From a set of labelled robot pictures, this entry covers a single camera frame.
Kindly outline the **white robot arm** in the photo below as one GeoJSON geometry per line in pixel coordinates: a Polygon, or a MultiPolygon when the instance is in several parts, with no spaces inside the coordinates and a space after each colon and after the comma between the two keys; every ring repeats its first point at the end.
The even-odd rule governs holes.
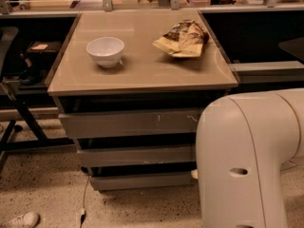
{"type": "Polygon", "coordinates": [[[204,228],[288,228],[281,168],[303,163],[303,137],[303,88],[209,104],[196,137],[204,228]]]}

